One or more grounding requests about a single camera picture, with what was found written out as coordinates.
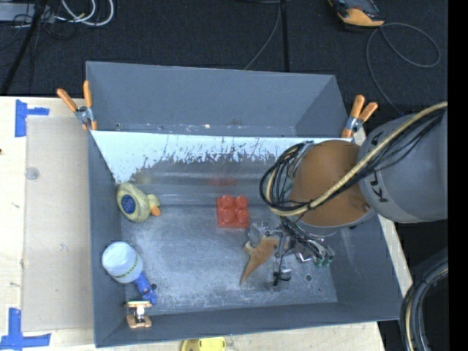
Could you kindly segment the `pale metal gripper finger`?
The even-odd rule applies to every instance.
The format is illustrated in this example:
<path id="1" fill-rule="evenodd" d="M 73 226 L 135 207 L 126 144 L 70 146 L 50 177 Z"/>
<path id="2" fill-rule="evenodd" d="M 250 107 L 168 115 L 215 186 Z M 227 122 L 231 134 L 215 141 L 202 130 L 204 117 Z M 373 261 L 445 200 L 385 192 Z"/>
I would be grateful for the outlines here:
<path id="1" fill-rule="evenodd" d="M 279 286 L 281 282 L 288 282 L 292 278 L 292 269 L 287 267 L 283 257 L 275 262 L 273 270 L 273 286 Z"/>
<path id="2" fill-rule="evenodd" d="M 250 241 L 260 241 L 263 238 L 278 238 L 282 234 L 279 228 L 269 227 L 264 222 L 250 225 Z"/>

